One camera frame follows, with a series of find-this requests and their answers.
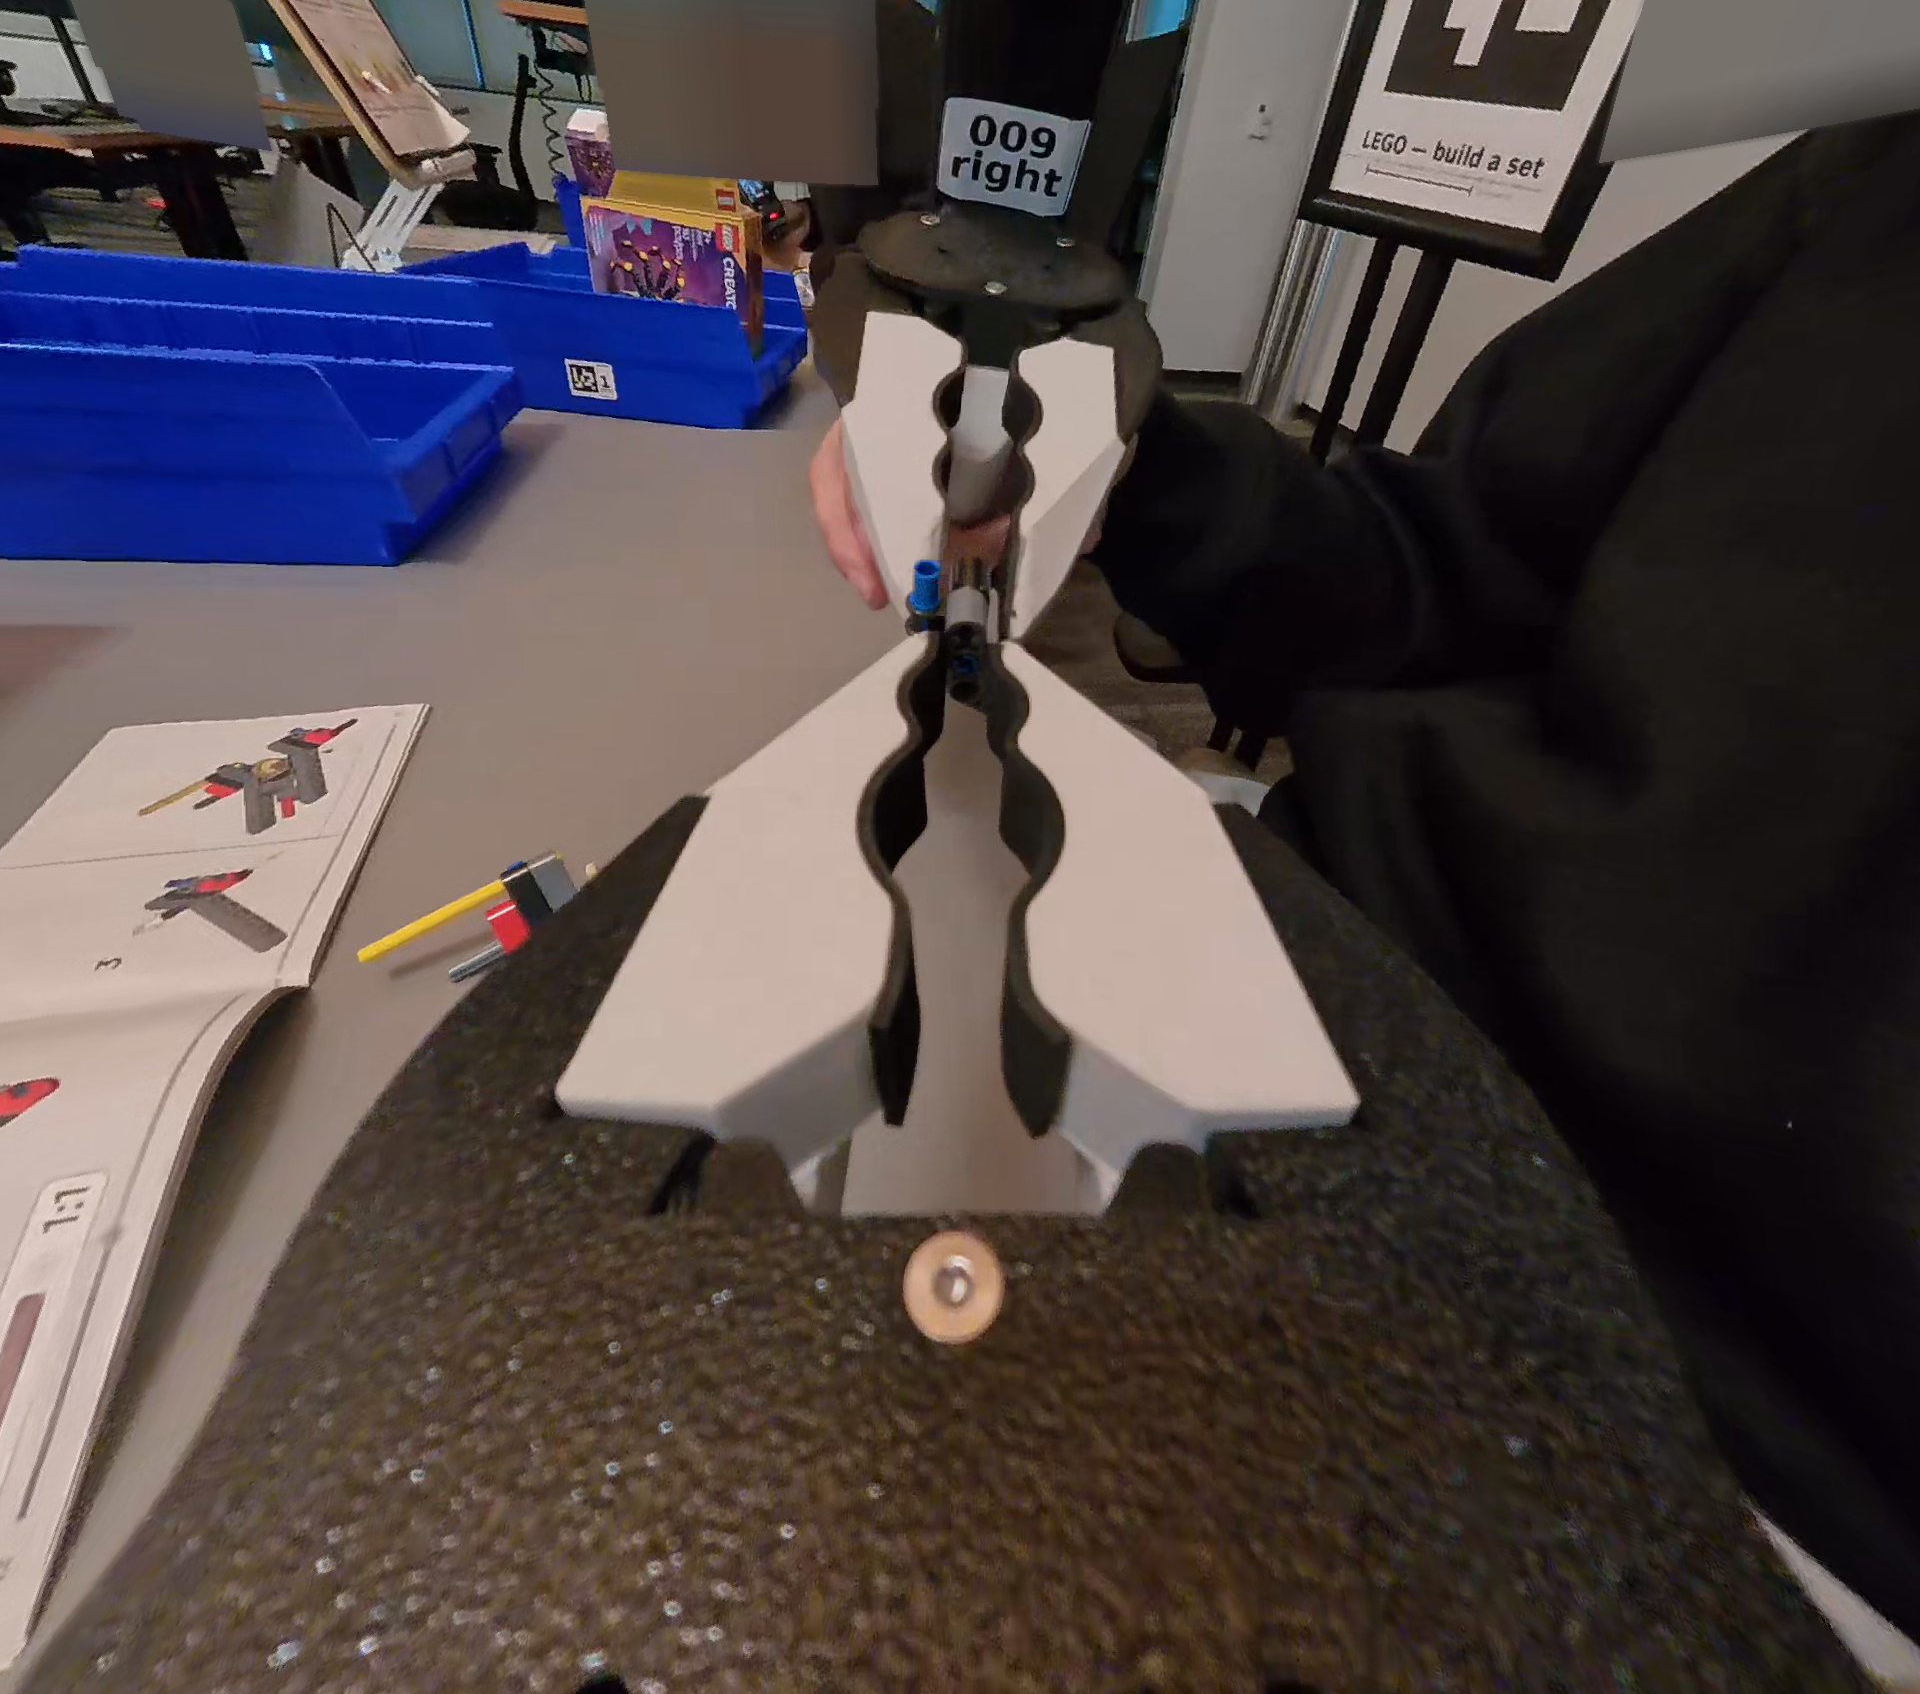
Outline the background wooden desk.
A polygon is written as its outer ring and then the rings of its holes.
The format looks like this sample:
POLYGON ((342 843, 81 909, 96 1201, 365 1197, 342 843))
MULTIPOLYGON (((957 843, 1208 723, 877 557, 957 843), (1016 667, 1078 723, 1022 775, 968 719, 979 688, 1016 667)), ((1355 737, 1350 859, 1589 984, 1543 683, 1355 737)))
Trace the background wooden desk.
POLYGON ((96 196, 153 187, 161 213, 185 255, 244 261, 248 250, 231 213, 224 173, 240 153, 185 136, 115 118, 52 121, 11 108, 2 119, 4 259, 21 248, 49 244, 39 198, 55 189, 96 196))

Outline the dark grey lego beam assembly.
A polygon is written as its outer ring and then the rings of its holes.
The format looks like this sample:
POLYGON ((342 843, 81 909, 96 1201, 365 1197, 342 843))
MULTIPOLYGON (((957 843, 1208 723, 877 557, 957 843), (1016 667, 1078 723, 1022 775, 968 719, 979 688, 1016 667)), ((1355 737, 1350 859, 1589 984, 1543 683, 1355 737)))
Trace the dark grey lego beam assembly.
POLYGON ((943 650, 947 691, 977 706, 996 630, 996 570, 979 554, 947 564, 914 560, 906 592, 906 631, 931 634, 943 650))

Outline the white board stand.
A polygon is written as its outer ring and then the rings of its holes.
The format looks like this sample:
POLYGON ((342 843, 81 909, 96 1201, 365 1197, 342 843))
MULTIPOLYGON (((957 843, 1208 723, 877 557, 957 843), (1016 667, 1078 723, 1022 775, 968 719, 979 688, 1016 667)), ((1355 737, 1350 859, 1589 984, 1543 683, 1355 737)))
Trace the white board stand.
POLYGON ((331 226, 336 270, 397 274, 407 246, 449 181, 466 180, 475 166, 472 146, 402 164, 361 226, 331 226))

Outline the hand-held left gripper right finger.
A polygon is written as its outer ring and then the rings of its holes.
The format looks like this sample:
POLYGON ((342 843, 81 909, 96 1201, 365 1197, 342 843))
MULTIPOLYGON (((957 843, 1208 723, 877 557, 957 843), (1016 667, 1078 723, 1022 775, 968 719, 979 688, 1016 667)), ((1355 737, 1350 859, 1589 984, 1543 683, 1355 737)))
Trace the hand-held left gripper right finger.
POLYGON ((983 665, 1011 911, 1002 1075, 1103 1212, 1150 1148, 1352 1121, 1360 1096, 1237 847, 1229 810, 1005 643, 983 665))

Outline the blue storage bin with label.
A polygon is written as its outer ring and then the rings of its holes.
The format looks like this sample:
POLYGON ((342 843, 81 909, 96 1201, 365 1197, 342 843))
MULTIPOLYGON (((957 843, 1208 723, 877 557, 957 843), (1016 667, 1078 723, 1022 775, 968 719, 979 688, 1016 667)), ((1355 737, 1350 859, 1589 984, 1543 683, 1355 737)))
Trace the blue storage bin with label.
POLYGON ((765 276, 758 349, 729 307, 592 290, 588 255, 571 244, 450 252, 402 274, 476 285, 527 410, 743 432, 786 390, 808 347, 806 274, 765 276))

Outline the purple lego box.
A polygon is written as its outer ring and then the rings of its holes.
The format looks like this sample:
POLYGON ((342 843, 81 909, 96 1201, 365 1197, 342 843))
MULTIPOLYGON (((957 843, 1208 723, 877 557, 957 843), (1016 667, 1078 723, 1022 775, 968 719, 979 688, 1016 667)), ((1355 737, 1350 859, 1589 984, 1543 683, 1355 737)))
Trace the purple lego box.
POLYGON ((760 352, 763 218, 736 180, 619 170, 581 213, 595 292, 727 307, 760 352))

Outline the lego instruction booklet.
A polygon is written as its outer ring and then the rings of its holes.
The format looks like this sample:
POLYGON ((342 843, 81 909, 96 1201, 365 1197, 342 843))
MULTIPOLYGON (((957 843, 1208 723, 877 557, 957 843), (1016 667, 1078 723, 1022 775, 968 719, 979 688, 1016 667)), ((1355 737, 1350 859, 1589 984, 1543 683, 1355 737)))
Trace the lego instruction booklet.
POLYGON ((213 1096, 315 984, 426 718, 115 728, 4 843, 4 1664, 47 1600, 213 1096))

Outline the person's right hand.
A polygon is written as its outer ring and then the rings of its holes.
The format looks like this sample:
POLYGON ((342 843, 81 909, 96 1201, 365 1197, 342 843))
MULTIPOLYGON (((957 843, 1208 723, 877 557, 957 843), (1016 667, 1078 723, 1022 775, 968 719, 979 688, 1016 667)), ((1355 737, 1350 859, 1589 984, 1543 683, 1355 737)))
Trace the person's right hand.
POLYGON ((847 422, 837 417, 808 462, 812 518, 831 564, 870 611, 892 606, 884 570, 872 550, 852 494, 847 422))

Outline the person's right forearm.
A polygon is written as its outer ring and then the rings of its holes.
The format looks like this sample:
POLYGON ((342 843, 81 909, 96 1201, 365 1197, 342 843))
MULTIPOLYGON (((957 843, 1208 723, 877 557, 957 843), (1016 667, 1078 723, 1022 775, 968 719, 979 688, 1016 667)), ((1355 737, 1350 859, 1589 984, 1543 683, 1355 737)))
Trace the person's right forearm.
POLYGON ((1447 669, 1449 503, 1425 462, 1316 462, 1237 401, 1163 388, 1087 554, 1234 726, 1283 732, 1303 693, 1447 669))

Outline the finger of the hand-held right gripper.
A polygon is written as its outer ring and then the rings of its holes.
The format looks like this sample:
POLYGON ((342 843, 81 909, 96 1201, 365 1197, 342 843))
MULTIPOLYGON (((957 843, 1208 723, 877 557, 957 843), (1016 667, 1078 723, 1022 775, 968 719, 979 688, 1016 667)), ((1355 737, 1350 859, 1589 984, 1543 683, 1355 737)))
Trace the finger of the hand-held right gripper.
POLYGON ((866 313, 855 391, 840 412, 858 514, 882 568, 891 606, 906 626, 914 562, 979 550, 980 525, 948 512, 953 436, 944 388, 965 383, 963 346, 924 317, 866 313))
POLYGON ((1002 554, 1006 641, 1026 637, 1084 554, 1128 441, 1121 432, 1119 358, 1105 344, 1061 338, 1015 361, 1008 412, 1020 416, 1008 477, 1002 554))

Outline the person's torso in black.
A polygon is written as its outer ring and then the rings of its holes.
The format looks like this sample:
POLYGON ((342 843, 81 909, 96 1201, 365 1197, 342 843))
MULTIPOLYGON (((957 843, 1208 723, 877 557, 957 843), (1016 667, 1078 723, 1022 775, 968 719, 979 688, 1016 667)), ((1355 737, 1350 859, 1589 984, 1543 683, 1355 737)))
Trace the person's torso in black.
POLYGON ((1596 1175, 1763 1513, 1916 1633, 1916 114, 1529 313, 1416 449, 1449 664, 1301 834, 1596 1175))

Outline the lego assembly with yellow axle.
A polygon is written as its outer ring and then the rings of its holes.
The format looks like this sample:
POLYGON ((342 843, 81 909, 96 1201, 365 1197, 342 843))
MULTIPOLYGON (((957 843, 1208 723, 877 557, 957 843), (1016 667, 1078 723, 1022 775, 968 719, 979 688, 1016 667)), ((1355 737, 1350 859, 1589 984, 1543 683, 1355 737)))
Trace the lego assembly with yellow axle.
POLYGON ((359 963, 383 961, 426 937, 479 913, 491 944, 447 969, 454 986, 468 986, 518 953, 533 933, 557 918, 578 894, 578 883, 561 853, 517 859, 500 875, 450 898, 357 951, 359 963))

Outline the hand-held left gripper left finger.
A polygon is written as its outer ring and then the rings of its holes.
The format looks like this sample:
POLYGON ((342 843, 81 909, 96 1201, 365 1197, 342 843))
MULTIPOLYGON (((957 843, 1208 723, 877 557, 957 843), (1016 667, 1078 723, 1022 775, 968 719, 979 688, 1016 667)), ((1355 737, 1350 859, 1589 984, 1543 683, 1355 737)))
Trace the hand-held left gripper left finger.
POLYGON ((771 1146, 808 1209, 838 1209, 852 1132, 880 1109, 872 1017, 892 972, 892 872, 861 838, 913 751, 902 689, 939 641, 896 641, 707 794, 563 1069, 571 1115, 771 1146))

